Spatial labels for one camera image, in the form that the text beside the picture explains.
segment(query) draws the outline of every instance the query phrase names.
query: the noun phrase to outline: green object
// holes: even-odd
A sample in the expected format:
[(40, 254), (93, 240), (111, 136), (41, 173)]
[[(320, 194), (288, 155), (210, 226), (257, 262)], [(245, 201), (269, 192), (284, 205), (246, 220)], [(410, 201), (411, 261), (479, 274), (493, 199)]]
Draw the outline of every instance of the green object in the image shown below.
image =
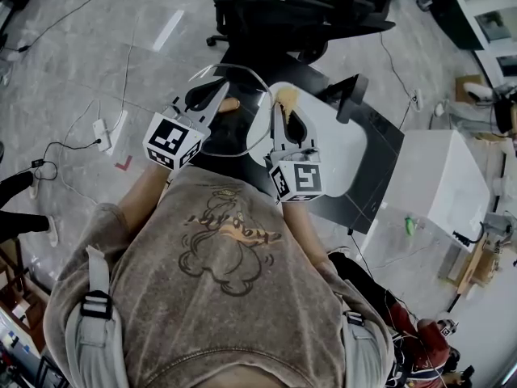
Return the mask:
[(406, 233), (408, 236), (414, 235), (414, 221), (410, 217), (406, 217)]

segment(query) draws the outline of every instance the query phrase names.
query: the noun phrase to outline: white plate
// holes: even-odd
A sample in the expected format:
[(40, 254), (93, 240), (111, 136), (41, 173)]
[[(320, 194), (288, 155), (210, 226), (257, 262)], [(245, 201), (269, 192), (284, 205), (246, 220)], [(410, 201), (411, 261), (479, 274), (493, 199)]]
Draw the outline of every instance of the white plate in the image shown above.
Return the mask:
[[(273, 96), (285, 86), (293, 86), (287, 82), (277, 82), (271, 87)], [(300, 92), (298, 106), (314, 123), (317, 133), (317, 147), (320, 149), (325, 194), (339, 197), (345, 194), (366, 151), (367, 138), (364, 130), (353, 120), (341, 124), (336, 120), (337, 111), (330, 105), (316, 99), (311, 94), (297, 88)], [(268, 96), (263, 101), (250, 127), (246, 144), (252, 146), (267, 130), (270, 120), (271, 101)], [(271, 152), (273, 141), (268, 136), (250, 151), (250, 156), (258, 164), (266, 166), (264, 157)]]

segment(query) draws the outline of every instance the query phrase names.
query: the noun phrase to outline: white tape mark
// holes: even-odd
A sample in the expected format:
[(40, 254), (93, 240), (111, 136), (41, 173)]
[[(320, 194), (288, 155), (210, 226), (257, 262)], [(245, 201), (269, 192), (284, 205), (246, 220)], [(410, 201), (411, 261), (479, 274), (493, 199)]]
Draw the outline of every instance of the white tape mark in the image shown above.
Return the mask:
[(153, 44), (153, 50), (154, 52), (159, 52), (165, 42), (167, 42), (167, 39), (169, 39), (170, 34), (174, 30), (176, 26), (178, 26), (179, 20), (183, 17), (183, 13), (185, 11), (183, 10), (177, 10), (172, 17), (170, 17), (169, 21), (165, 25), (165, 27), (162, 29), (158, 37), (156, 38), (156, 41)]

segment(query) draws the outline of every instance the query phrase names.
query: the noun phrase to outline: gray t-shirt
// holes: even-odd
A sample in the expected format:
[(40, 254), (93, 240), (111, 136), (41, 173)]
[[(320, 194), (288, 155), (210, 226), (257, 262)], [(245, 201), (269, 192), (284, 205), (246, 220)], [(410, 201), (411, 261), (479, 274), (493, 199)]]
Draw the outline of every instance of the gray t-shirt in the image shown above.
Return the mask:
[(65, 326), (88, 289), (87, 245), (110, 268), (131, 386), (193, 386), (232, 365), (258, 367), (287, 386), (343, 386), (343, 305), (334, 292), (389, 343), (361, 295), (329, 264), (311, 265), (269, 196), (188, 167), (135, 238), (116, 206), (96, 208), (44, 318), (67, 377)]

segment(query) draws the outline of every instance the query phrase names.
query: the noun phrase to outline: red tape mark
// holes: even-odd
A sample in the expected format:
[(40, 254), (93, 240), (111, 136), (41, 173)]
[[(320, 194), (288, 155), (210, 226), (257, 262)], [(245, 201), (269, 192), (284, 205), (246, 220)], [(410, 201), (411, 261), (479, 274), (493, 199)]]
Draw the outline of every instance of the red tape mark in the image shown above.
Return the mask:
[(115, 164), (115, 167), (120, 168), (122, 171), (127, 171), (129, 168), (129, 164), (131, 164), (132, 155), (128, 155), (128, 159), (126, 159), (125, 164), (117, 163)]

